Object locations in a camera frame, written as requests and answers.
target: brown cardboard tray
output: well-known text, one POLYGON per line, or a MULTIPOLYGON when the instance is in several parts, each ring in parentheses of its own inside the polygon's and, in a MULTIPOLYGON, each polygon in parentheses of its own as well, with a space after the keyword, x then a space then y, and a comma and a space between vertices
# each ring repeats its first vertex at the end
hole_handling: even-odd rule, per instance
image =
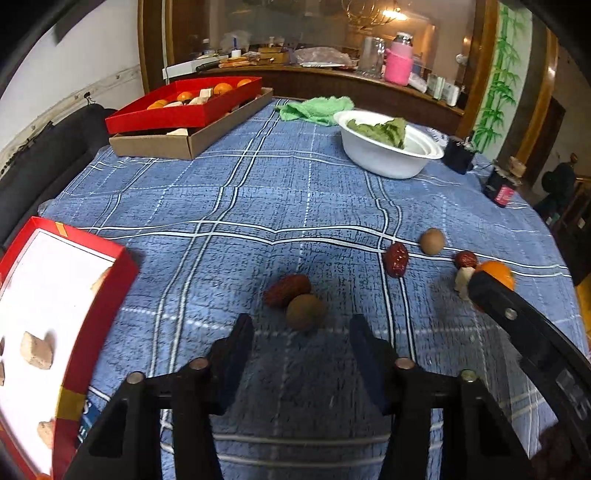
POLYGON ((113 151, 120 157, 178 158, 192 160, 232 128, 271 103, 273 89, 263 87, 261 96, 241 106, 229 115, 199 129, 192 135, 130 135, 117 134, 109 139, 113 151))

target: pink bottle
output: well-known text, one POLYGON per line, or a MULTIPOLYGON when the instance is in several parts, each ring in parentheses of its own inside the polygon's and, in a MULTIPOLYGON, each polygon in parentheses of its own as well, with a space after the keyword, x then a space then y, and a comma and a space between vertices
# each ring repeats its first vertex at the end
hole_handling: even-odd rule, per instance
POLYGON ((384 79, 398 85, 408 85, 408 78, 413 70, 412 36, 398 32, 390 48, 386 48, 386 70, 384 79))

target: red box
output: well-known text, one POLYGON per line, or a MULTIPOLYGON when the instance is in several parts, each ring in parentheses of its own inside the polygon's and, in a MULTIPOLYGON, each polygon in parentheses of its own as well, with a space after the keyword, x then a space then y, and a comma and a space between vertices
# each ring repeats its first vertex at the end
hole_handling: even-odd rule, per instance
POLYGON ((12 315, 0 319, 6 339, 0 441, 27 480, 47 469, 61 480, 70 465, 95 363, 137 273, 124 247, 37 217, 29 219, 2 257, 0 309, 12 315), (35 309, 42 313, 31 314, 35 309), (50 369, 39 370, 20 356, 22 330, 39 338, 43 332, 53 334, 50 369), (52 417, 50 450, 38 438, 36 425, 52 417))
POLYGON ((203 77, 178 80, 150 92, 107 117, 105 120, 107 130, 110 134, 118 134, 158 128, 206 127, 234 107, 252 100, 260 93, 261 88, 261 77, 203 77), (244 79, 249 79, 251 82, 236 87, 238 82, 244 79), (215 95, 203 105, 146 110, 157 100, 175 102, 181 92, 191 92, 198 96, 201 89, 214 88, 218 83, 229 83, 234 90, 223 95, 215 95))

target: orange tape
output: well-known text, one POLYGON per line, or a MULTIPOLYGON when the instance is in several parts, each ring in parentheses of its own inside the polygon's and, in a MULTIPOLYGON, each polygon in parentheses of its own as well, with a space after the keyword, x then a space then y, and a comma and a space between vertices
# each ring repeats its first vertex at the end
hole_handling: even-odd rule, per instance
POLYGON ((84 409, 86 396, 67 388, 60 387, 57 397, 56 418, 63 420, 79 421, 84 409))
POLYGON ((57 227, 57 231, 60 232, 60 235, 65 236, 67 238, 68 233, 66 232, 66 229, 64 228, 64 224, 60 223, 60 222, 56 222, 56 227, 57 227))

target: green towel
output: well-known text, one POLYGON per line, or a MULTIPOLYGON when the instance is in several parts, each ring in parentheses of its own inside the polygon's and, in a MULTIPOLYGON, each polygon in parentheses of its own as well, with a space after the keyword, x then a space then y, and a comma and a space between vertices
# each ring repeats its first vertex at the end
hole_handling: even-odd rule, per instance
POLYGON ((330 127, 336 125, 333 115, 343 110, 352 110, 355 107, 349 97, 316 97, 303 103, 290 102, 276 106, 279 117, 282 120, 304 120, 313 124, 330 127))

